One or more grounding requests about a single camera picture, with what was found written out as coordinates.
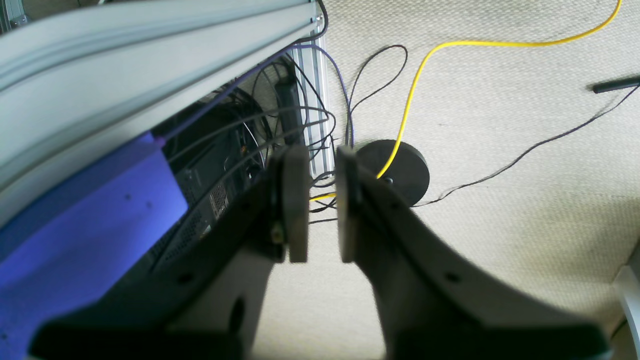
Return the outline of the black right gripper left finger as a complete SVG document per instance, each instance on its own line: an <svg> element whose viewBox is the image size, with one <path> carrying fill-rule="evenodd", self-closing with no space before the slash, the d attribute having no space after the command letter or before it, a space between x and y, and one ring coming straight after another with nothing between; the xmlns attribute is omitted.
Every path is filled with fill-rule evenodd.
<svg viewBox="0 0 640 360"><path fill-rule="evenodd" d="M145 278L57 317L30 343L37 360L242 360L266 285L286 252L307 260L309 156L277 153L195 246Z"/></svg>

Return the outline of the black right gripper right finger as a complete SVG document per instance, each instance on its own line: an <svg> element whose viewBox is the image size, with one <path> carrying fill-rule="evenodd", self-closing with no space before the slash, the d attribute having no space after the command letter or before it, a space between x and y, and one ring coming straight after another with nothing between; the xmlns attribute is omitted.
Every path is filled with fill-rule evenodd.
<svg viewBox="0 0 640 360"><path fill-rule="evenodd" d="M336 151L338 233L374 292L387 360L608 360L601 326L510 287L430 230L391 187Z"/></svg>

